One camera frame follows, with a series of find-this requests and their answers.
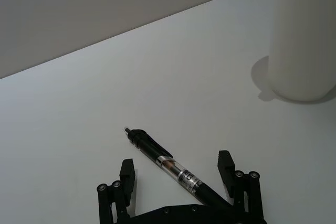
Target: white container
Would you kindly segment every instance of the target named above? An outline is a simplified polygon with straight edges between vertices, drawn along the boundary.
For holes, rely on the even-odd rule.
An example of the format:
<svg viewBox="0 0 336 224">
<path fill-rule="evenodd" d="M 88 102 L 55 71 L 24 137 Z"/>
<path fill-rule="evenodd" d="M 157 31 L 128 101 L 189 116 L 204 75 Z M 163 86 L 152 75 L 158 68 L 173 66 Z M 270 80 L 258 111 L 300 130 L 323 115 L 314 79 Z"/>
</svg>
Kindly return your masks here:
<svg viewBox="0 0 336 224">
<path fill-rule="evenodd" d="M 274 0 L 268 79 L 296 101 L 323 98 L 336 85 L 336 0 Z"/>
</svg>

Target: white table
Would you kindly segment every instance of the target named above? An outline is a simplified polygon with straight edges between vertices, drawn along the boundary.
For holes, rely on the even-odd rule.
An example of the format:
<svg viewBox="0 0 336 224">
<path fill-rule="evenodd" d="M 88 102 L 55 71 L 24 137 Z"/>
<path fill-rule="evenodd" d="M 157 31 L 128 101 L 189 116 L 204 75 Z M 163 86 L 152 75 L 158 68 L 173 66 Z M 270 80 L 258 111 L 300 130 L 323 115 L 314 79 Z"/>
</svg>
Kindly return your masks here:
<svg viewBox="0 0 336 224">
<path fill-rule="evenodd" d="M 137 214 L 198 203 L 124 126 L 223 197 L 217 155 L 229 150 L 238 169 L 261 173 L 268 223 L 333 222 L 336 100 L 265 102 L 251 78 L 271 9 L 214 0 L 0 80 L 1 223 L 99 223 L 96 187 L 125 158 L 138 170 Z"/>
</svg>

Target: black pen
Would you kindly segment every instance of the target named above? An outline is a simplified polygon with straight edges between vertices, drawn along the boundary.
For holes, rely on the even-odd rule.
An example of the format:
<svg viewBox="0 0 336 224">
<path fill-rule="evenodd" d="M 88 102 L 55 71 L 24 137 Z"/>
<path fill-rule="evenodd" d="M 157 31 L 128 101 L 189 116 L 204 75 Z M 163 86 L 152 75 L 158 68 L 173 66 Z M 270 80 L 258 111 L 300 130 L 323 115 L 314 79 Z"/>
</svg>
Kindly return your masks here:
<svg viewBox="0 0 336 224">
<path fill-rule="evenodd" d="M 207 206 L 217 208 L 232 208 L 225 199 L 208 187 L 189 170 L 176 162 L 173 159 L 173 156 L 154 141 L 154 139 L 152 139 L 145 131 L 130 130 L 127 127 L 124 131 L 133 145 L 139 148 L 141 152 L 161 167 L 200 202 Z"/>
</svg>

